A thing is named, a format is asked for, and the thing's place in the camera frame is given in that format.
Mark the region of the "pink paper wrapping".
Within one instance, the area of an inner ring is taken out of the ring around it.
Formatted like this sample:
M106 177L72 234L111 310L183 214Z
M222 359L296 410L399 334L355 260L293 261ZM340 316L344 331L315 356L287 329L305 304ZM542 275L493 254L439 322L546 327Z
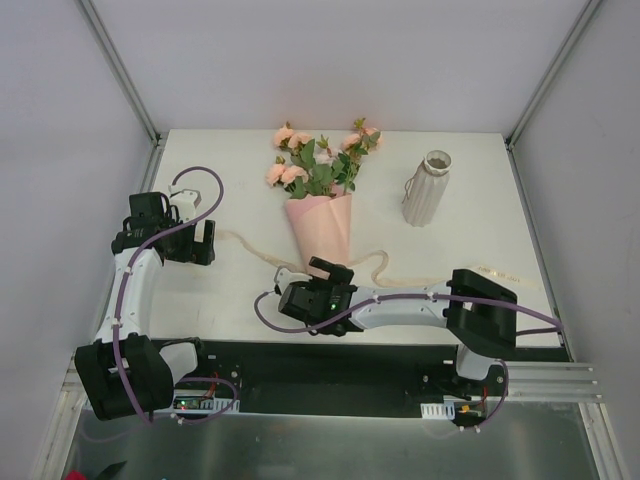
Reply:
M294 232L300 257L310 275L327 277L312 267L312 257L334 264L349 262L352 195L311 196L290 199L285 211Z

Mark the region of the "pink flowers with green leaves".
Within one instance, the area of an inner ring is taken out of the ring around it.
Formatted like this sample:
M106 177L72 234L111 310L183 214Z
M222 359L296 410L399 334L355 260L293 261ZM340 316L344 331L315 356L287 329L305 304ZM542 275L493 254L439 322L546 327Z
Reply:
M352 194L363 162L380 148L382 139L382 132L368 126L364 118L353 122L339 146L323 134L313 136L286 122L273 136L279 154L265 181L270 187L282 188L292 200Z

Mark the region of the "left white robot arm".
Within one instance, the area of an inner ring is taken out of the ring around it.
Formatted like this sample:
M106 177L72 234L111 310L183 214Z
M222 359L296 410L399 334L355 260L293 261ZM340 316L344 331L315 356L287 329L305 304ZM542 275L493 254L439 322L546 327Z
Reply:
M111 243L115 276L94 341L76 350L74 362L96 417L102 421L141 414L151 419L169 407L174 387L204 387L210 363L196 337L156 345L150 338L155 286L166 262L210 265L215 223L196 238L196 190L171 188L129 198L130 214Z

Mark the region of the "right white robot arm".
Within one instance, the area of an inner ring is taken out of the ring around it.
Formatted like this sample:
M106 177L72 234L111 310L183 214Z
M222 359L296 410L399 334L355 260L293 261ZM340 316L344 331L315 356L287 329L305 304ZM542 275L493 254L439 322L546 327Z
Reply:
M278 312L301 322L310 334L342 337L382 327L434 327L452 333L461 345L450 369L461 394L481 388L494 361L516 348L517 295L468 269L426 287L363 287L354 272L314 257L326 278L280 267L274 277Z

